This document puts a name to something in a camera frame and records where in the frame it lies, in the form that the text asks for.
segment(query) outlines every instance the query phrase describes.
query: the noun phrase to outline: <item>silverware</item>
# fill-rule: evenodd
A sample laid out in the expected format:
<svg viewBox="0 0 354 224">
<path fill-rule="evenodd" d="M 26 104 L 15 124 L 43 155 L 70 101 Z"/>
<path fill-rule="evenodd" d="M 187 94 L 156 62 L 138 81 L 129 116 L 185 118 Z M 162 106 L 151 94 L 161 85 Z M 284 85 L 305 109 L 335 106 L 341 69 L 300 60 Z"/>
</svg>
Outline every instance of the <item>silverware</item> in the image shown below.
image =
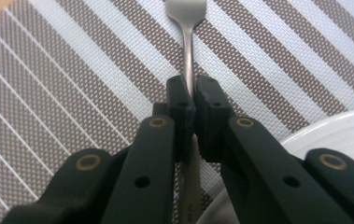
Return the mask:
<svg viewBox="0 0 354 224">
<path fill-rule="evenodd" d="M 193 28 L 205 18 L 206 0 L 166 0 L 168 16 L 173 19 L 183 34 L 183 76 L 191 97 L 194 95 L 193 73 Z M 192 137 L 191 160 L 182 162 L 179 179 L 179 223 L 196 223 L 202 213 L 200 187 L 200 155 L 197 137 Z"/>
</svg>

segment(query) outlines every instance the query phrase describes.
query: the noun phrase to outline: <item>plate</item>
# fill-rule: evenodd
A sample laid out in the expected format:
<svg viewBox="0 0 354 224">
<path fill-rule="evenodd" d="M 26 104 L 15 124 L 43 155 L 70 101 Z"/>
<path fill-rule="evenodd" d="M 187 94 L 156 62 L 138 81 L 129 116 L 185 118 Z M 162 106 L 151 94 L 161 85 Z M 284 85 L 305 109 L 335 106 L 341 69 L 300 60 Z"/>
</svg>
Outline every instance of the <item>plate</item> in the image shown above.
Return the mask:
<svg viewBox="0 0 354 224">
<path fill-rule="evenodd" d="M 301 159 L 310 149 L 327 147 L 343 152 L 354 160 L 354 111 L 309 125 L 282 140 L 281 144 L 290 154 Z M 239 223 L 226 189 L 207 207 L 197 223 Z"/>
</svg>

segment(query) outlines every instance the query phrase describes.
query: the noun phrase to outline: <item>metal utensil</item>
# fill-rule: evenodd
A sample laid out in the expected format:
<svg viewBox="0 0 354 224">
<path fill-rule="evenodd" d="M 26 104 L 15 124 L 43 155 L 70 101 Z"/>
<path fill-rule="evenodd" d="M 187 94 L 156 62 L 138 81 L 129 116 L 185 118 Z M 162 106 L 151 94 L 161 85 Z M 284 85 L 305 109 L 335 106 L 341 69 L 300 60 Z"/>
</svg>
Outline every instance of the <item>metal utensil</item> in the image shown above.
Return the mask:
<svg viewBox="0 0 354 224">
<path fill-rule="evenodd" d="M 166 0 L 168 16 L 173 19 L 183 34 L 183 76 L 191 97 L 194 95 L 195 76 L 193 73 L 193 28 L 205 18 L 206 0 Z M 179 223 L 196 223 L 200 217 L 200 155 L 197 137 L 192 137 L 191 160 L 181 163 L 179 179 Z"/>
</svg>

